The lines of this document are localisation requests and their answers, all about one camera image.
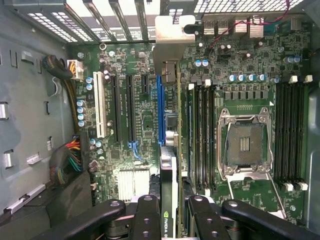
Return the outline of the silver chipset heat sink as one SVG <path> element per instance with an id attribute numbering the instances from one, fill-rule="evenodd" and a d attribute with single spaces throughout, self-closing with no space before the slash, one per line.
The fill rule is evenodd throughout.
<path id="1" fill-rule="evenodd" d="M 128 203 L 134 196 L 149 193 L 150 171 L 148 169 L 122 170 L 118 173 L 118 199 Z"/>

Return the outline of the silver socket cover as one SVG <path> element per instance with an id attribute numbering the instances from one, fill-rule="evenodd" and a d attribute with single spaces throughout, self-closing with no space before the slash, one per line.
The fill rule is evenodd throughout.
<path id="1" fill-rule="evenodd" d="M 283 206 L 282 200 L 280 198 L 280 195 L 278 194 L 277 188 L 275 186 L 275 183 L 270 175 L 269 172 L 267 173 L 258 173 L 258 172 L 248 172 L 248 171 L 244 171 L 244 172 L 240 172 L 240 173 L 234 173 L 233 175 L 226 175 L 225 176 L 226 180 L 227 180 L 227 184 L 228 184 L 228 188 L 229 188 L 229 192 L 230 192 L 230 196 L 231 199 L 235 199 L 234 197 L 234 193 L 232 190 L 232 186 L 231 186 L 231 182 L 234 181 L 243 181 L 246 178 L 249 178 L 251 180 L 255 180 L 255 181 L 269 181 L 273 187 L 273 191 L 275 193 L 278 205 L 280 206 L 280 210 L 278 211 L 274 211 L 274 212 L 269 212 L 270 214 L 277 216 L 279 218 L 282 218 L 283 220 L 287 219 L 286 213 L 285 213 L 285 208 Z"/>

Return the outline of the black plastic shroud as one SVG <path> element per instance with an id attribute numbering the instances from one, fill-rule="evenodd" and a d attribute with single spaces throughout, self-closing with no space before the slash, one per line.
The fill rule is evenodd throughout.
<path id="1" fill-rule="evenodd" d="M 30 240 L 93 207 L 90 175 L 50 186 L 11 214 L 0 217 L 0 240 Z"/>

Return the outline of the black RAM slot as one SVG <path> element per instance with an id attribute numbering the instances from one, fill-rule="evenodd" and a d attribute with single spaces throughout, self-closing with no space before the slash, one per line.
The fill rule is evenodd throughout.
<path id="1" fill-rule="evenodd" d="M 203 120 L 203 185 L 208 188 L 209 183 L 209 91 L 207 87 L 202 88 L 202 120 Z"/>
<path id="2" fill-rule="evenodd" d="M 308 184 L 306 182 L 306 155 L 307 155 L 307 121 L 308 121 L 308 93 L 309 85 L 307 83 L 301 83 L 301 128 L 300 128 L 300 177 L 298 185 L 302 191 L 308 190 Z"/>
<path id="3" fill-rule="evenodd" d="M 284 178 L 284 186 L 287 192 L 291 192 L 293 190 L 293 186 L 291 181 L 289 180 L 290 176 L 290 168 L 289 168 L 289 140 L 290 140 L 290 124 L 291 124 L 291 86 L 287 84 L 285 86 L 285 125 L 284 125 L 284 152 L 283 152 L 283 178 Z"/>
<path id="4" fill-rule="evenodd" d="M 211 85 L 209 89 L 209 179 L 210 179 L 210 187 L 213 191 L 216 190 L 215 185 L 215 169 L 216 169 L 216 155 L 215 155 L 215 86 Z"/>
<path id="5" fill-rule="evenodd" d="M 195 87 L 194 92 L 195 113 L 195 146 L 196 146 L 196 184 L 201 185 L 201 143 L 200 143 L 200 87 Z"/>
<path id="6" fill-rule="evenodd" d="M 297 137 L 297 114 L 298 114 L 298 103 L 299 103 L 299 93 L 297 92 L 297 84 L 291 84 L 291 106 L 292 106 L 292 116 L 291 116 L 291 155 L 290 155 L 290 182 L 294 185 L 295 182 L 295 168 L 296 168 L 296 137 Z"/>
<path id="7" fill-rule="evenodd" d="M 274 159 L 274 180 L 279 185 L 281 179 L 281 124 L 282 124 L 282 93 L 283 93 L 283 84 L 278 83 L 276 85 L 276 95 L 275 95 L 275 141 L 274 141 L 274 150 L 275 150 L 275 159 Z"/>

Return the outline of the CPU socket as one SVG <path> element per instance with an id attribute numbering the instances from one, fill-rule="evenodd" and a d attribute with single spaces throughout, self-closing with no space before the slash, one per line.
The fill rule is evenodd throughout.
<path id="1" fill-rule="evenodd" d="M 267 107 L 258 113 L 220 112 L 216 128 L 216 162 L 219 175 L 240 172 L 267 173 L 272 170 L 272 119 Z"/>

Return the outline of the blue expansion slot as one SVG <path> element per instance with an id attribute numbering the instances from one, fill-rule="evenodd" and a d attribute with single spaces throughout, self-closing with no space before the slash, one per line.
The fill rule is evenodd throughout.
<path id="1" fill-rule="evenodd" d="M 162 77 L 156 76 L 157 86 L 157 113 L 158 113 L 158 144 L 165 145 L 165 88 L 162 84 Z"/>

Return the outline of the long black expansion slot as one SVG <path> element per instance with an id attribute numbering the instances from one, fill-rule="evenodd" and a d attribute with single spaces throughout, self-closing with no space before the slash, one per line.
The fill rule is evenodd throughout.
<path id="1" fill-rule="evenodd" d="M 136 113 L 135 113 L 135 91 L 134 79 L 132 75 L 125 76 L 126 81 L 126 102 L 127 102 L 127 119 L 128 119 L 128 141 L 136 141 Z"/>
<path id="2" fill-rule="evenodd" d="M 122 140 L 122 132 L 121 132 L 121 98 L 120 98 L 120 86 L 119 81 L 115 75 L 110 77 L 111 85 L 112 85 L 112 99 L 113 99 L 113 107 L 114 107 L 114 141 L 116 143 L 120 143 Z"/>

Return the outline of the green motherboard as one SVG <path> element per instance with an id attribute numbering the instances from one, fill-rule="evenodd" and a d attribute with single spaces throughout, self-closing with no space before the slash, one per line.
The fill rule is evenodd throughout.
<path id="1" fill-rule="evenodd" d="M 176 86 L 165 87 L 166 111 L 178 109 L 178 207 L 176 224 L 186 230 L 188 223 L 188 198 L 200 194 L 213 198 L 217 205 L 231 199 L 229 186 L 222 180 L 217 166 L 217 122 L 221 110 L 231 114 L 259 113 L 266 107 L 271 116 L 273 165 L 270 175 L 281 198 L 286 220 L 304 226 L 304 201 L 306 191 L 299 186 L 301 152 L 301 83 L 313 79 L 310 73 L 312 26 L 300 15 L 289 17 L 289 34 L 271 34 L 262 38 L 249 38 L 246 34 L 234 34 L 234 30 L 218 35 L 204 35 L 204 24 L 196 32 L 196 41 L 188 45 L 177 63 Z M 78 46 L 73 50 L 75 59 L 83 63 L 83 82 L 75 85 L 76 111 L 80 137 L 71 147 L 76 158 L 71 161 L 75 170 L 88 168 L 93 188 L 92 201 L 101 203 L 119 197 L 118 174 L 120 171 L 149 170 L 160 176 L 160 145 L 158 144 L 158 97 L 156 71 L 152 44 L 116 44 Z M 106 137 L 97 138 L 93 72 L 104 76 Z M 148 75 L 149 95 L 142 94 L 141 75 Z M 126 76 L 134 80 L 136 141 L 129 142 Z M 115 142 L 114 101 L 111 76 L 119 82 L 121 109 L 121 142 Z M 275 170 L 275 107 L 276 85 L 282 84 L 281 123 L 281 175 L 280 184 L 274 179 Z M 284 127 L 286 85 L 297 84 L 298 97 L 295 179 L 292 191 L 284 186 Z M 215 191 L 210 185 L 210 117 L 208 114 L 209 187 L 204 186 L 203 163 L 203 110 L 202 91 L 211 85 L 214 89 L 215 116 Z M 201 185 L 196 180 L 196 128 L 195 90 L 199 86 L 200 112 L 200 166 Z M 241 200 L 266 212 L 280 210 L 273 186 L 268 180 L 232 181 L 234 199 Z"/>

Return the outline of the white expansion slot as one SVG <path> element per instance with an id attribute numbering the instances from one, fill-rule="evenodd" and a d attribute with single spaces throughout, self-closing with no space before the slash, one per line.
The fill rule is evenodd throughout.
<path id="1" fill-rule="evenodd" d="M 106 101 L 104 89 L 104 75 L 102 72 L 93 72 L 93 87 L 97 138 L 105 138 L 107 135 Z"/>

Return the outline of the open grey PC case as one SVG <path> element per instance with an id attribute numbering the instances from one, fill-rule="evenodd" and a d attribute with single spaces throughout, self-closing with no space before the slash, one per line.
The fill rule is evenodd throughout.
<path id="1" fill-rule="evenodd" d="M 320 236 L 320 0 L 0 0 L 0 217 L 17 212 L 45 189 L 66 186 L 76 170 L 72 145 L 80 138 L 76 83 L 67 60 L 79 46 L 156 45 L 157 16 L 198 23 L 252 16 L 263 26 L 301 16 L 311 24 L 303 221 Z M 199 240 L 176 225 L 174 239 Z"/>

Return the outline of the short black expansion slot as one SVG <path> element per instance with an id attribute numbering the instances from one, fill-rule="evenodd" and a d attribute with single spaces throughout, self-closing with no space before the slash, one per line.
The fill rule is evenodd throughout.
<path id="1" fill-rule="evenodd" d="M 149 95 L 149 77 L 147 74 L 141 75 L 141 92 L 144 95 Z"/>

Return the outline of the white power connector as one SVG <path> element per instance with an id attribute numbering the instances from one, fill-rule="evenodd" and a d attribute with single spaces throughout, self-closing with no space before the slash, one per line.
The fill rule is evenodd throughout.
<path id="1" fill-rule="evenodd" d="M 84 68 L 81 61 L 78 61 L 76 59 L 68 59 L 67 68 L 72 73 L 72 80 L 77 80 L 80 82 L 84 81 Z"/>

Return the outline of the silver USB port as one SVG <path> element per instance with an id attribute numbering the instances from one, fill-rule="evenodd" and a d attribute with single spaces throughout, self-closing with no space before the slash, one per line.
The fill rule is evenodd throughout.
<path id="1" fill-rule="evenodd" d="M 227 20 L 218 20 L 217 21 L 217 33 L 222 35 L 224 31 L 227 31 L 229 28 L 229 23 Z"/>
<path id="2" fill-rule="evenodd" d="M 216 22 L 214 20 L 204 20 L 203 21 L 203 34 L 206 36 L 214 36 Z"/>

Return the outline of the silver rear connector housing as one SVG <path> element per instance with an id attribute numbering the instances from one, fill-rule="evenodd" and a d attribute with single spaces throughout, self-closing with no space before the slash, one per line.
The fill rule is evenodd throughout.
<path id="1" fill-rule="evenodd" d="M 247 24 L 246 20 L 239 20 L 235 23 L 233 27 L 233 33 L 236 35 L 246 34 L 247 33 Z"/>
<path id="2" fill-rule="evenodd" d="M 258 39 L 264 36 L 264 18 L 258 15 L 253 15 L 249 19 L 250 25 L 248 28 L 248 35 L 251 39 Z"/>

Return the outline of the teal rear port connector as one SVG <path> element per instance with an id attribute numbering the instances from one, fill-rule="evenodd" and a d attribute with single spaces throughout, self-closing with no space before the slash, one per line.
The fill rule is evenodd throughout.
<path id="1" fill-rule="evenodd" d="M 283 21 L 265 25 L 263 27 L 263 33 L 265 35 L 285 35 L 291 32 L 291 21 Z"/>

